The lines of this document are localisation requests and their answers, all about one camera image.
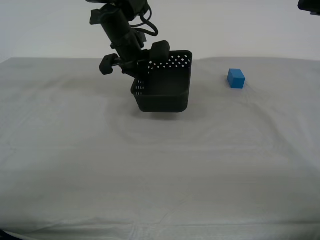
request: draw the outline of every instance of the perforated basket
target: perforated basket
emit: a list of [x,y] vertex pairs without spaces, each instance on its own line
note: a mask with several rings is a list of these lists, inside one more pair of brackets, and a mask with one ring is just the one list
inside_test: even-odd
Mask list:
[[142,112],[180,113],[187,109],[192,53],[171,51],[167,62],[152,62],[146,79],[136,78],[131,93]]

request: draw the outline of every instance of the blue cube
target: blue cube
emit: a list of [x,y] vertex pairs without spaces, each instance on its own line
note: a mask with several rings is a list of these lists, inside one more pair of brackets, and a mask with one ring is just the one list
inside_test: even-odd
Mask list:
[[230,69],[227,79],[232,89],[244,88],[246,77],[240,69]]

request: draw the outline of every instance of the camera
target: camera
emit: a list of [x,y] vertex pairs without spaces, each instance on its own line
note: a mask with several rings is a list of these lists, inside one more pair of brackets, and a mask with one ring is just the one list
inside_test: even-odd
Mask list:
[[300,0],[298,7],[300,10],[311,12],[312,15],[320,15],[319,0]]

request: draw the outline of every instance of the white table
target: white table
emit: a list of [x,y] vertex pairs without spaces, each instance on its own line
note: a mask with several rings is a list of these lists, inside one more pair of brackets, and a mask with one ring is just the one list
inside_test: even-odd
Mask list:
[[[35,240],[320,238],[320,62],[212,58],[139,111],[100,59],[0,64],[0,229]],[[230,89],[240,68],[243,90]]]

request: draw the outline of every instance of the black cable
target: black cable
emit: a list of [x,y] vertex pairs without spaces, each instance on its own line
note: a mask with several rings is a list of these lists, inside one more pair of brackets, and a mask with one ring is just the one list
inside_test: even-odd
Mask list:
[[159,31],[158,31],[157,27],[156,27],[153,23],[151,23],[151,22],[149,22],[147,19],[145,19],[145,17],[144,17],[143,15],[140,15],[140,19],[141,19],[141,21],[142,21],[144,24],[146,24],[146,25],[148,25],[150,28],[152,28],[152,30],[153,30],[154,32],[145,30],[145,29],[143,29],[143,28],[133,28],[134,30],[136,30],[137,32],[142,32],[142,33],[148,34],[148,35],[153,36],[153,37],[156,37],[156,36],[159,35]]
[[[150,19],[152,18],[152,9],[151,9],[150,6],[148,6],[148,10],[150,11],[150,16],[148,17],[147,20],[150,21]],[[130,27],[132,27],[132,28],[137,28],[137,27],[141,27],[141,26],[143,26],[143,25],[145,25],[144,22],[142,22],[142,23],[140,23],[140,24],[137,24],[137,25],[130,25]]]

